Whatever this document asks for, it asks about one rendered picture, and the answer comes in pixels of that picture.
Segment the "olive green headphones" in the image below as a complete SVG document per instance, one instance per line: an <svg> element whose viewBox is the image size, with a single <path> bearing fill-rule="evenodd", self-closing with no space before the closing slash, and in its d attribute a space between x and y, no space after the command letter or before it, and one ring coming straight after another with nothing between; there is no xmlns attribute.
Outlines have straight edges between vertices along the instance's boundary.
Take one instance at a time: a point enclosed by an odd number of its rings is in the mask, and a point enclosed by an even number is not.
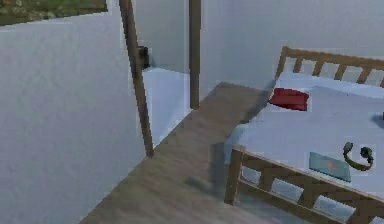
<svg viewBox="0 0 384 224"><path fill-rule="evenodd" d="M346 142L345 143L345 145L343 147L344 161L349 166L351 166L352 168L354 168L356 170L363 171L363 172L370 170L373 167L373 163L374 163L374 158L372 155L372 149L369 147L366 147L366 146L364 146L360 149L360 156L367 160L367 165L365 165L365 164L358 163L349 157L349 152L353 149L353 146L354 146L354 144L352 142Z"/></svg>

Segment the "teal book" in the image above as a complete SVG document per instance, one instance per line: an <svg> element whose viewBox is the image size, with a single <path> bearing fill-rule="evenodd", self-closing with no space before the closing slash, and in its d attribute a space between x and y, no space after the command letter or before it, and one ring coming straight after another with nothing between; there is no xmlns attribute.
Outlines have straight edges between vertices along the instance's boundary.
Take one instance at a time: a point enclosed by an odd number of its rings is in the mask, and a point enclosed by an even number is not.
<svg viewBox="0 0 384 224"><path fill-rule="evenodd" d="M345 161L337 160L315 152L310 153L309 169L345 182L351 181L350 168Z"/></svg>

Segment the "green framed wall picture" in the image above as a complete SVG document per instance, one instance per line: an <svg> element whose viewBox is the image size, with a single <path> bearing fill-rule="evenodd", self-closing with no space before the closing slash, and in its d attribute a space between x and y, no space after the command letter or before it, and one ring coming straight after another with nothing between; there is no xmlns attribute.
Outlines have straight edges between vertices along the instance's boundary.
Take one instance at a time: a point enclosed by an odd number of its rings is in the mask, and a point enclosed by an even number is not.
<svg viewBox="0 0 384 224"><path fill-rule="evenodd" d="M107 11L107 0L0 0L0 26Z"/></svg>

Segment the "brown wooden door frame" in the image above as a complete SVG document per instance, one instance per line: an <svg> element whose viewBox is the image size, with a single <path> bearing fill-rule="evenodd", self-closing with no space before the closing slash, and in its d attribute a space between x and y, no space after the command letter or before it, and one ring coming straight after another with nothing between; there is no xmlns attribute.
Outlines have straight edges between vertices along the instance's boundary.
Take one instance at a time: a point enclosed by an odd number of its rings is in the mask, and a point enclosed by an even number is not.
<svg viewBox="0 0 384 224"><path fill-rule="evenodd" d="M130 61L132 82L140 119L141 131L147 157L154 155L151 127L149 122L145 86L139 57L137 32L132 0L118 0L124 31L125 44ZM188 0L189 15L189 72L190 72L190 108L199 108L200 78L200 34L202 0Z"/></svg>

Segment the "wooden bed with white bedding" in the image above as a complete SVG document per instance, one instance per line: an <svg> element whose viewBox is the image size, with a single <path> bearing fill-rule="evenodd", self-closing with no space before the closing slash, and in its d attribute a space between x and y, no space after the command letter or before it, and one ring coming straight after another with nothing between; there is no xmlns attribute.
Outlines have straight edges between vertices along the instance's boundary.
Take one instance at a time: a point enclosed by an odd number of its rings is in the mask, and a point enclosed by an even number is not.
<svg viewBox="0 0 384 224"><path fill-rule="evenodd" d="M224 201L244 192L314 224L384 224L384 60L283 47L273 88L309 95L307 110L269 103L237 126L224 144L228 178ZM315 152L344 161L372 149L373 167L351 166L345 182L309 169Z"/></svg>

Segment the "red pillow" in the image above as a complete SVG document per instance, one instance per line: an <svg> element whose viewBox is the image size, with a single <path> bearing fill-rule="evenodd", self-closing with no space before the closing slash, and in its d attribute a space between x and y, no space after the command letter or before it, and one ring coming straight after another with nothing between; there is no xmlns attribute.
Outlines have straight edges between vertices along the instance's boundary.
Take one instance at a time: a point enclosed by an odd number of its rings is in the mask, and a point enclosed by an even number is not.
<svg viewBox="0 0 384 224"><path fill-rule="evenodd" d="M285 109L306 111L308 99L307 93L294 89L275 88L269 103Z"/></svg>

